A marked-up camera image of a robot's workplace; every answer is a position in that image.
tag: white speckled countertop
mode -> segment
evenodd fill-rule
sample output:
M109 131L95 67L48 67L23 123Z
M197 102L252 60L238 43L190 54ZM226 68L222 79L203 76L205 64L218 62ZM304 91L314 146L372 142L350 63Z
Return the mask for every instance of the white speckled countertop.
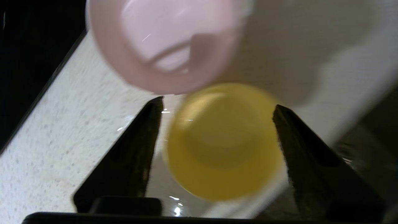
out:
M220 81L259 86L334 142L394 84L398 2L258 1L236 62ZM91 33L81 42L0 157L0 220L37 211L73 212L71 195L144 103L155 95L126 85L104 63ZM173 112L183 96L166 96ZM159 157L164 114L147 196L173 215L252 217L286 185L281 175L249 199L210 203L184 191Z

